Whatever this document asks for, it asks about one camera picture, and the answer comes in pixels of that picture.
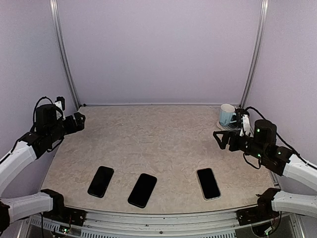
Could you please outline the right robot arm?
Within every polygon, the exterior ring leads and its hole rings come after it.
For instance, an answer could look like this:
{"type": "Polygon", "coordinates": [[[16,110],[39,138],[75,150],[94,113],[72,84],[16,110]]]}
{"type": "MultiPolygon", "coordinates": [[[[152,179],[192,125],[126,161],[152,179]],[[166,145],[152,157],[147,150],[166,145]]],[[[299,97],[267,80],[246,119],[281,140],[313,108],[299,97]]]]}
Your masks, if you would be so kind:
{"type": "MultiPolygon", "coordinates": [[[[265,167],[281,177],[294,179],[313,190],[317,188],[317,167],[303,159],[288,143],[277,146],[279,138],[277,126],[261,117],[255,121],[254,133],[250,135],[249,113],[247,109],[238,109],[239,130],[222,130],[213,133],[220,149],[228,148],[231,152],[242,151],[244,156],[258,160],[259,167],[265,167]]],[[[258,196],[257,205],[239,210],[240,215],[248,220],[274,218],[282,212],[304,216],[317,216],[317,198],[312,195],[287,193],[279,188],[269,188],[258,196]]]]}

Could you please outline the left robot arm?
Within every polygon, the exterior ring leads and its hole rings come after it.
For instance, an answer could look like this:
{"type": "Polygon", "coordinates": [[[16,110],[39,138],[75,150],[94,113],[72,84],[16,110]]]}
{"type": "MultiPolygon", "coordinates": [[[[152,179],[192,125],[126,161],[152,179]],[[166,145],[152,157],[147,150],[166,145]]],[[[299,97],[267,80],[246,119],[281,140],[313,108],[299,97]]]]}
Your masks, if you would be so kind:
{"type": "MultiPolygon", "coordinates": [[[[65,99],[41,105],[36,103],[33,110],[32,127],[18,138],[13,148],[0,160],[0,190],[7,186],[28,165],[52,152],[65,136],[82,131],[86,117],[80,112],[65,116],[65,99]]],[[[63,195],[51,189],[44,189],[33,195],[0,199],[0,230],[4,231],[15,221],[38,213],[54,215],[63,221],[69,216],[63,195]]]]}

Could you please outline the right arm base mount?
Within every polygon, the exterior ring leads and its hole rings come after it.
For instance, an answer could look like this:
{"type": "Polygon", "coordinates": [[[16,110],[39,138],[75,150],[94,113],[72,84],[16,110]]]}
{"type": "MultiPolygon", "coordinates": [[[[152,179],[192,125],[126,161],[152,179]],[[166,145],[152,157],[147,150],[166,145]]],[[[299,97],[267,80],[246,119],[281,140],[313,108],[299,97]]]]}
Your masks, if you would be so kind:
{"type": "Polygon", "coordinates": [[[276,211],[261,211],[258,206],[237,210],[237,218],[240,226],[249,225],[277,218],[279,212],[276,211]]]}

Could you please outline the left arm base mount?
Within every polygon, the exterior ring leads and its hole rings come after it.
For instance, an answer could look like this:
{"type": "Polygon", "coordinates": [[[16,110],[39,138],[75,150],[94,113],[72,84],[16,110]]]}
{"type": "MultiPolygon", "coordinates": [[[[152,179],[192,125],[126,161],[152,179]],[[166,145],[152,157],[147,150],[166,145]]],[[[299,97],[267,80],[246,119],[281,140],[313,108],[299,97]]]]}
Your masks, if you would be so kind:
{"type": "Polygon", "coordinates": [[[43,213],[45,218],[80,227],[84,225],[86,215],[86,211],[70,207],[64,207],[63,211],[59,214],[53,211],[43,213]]]}

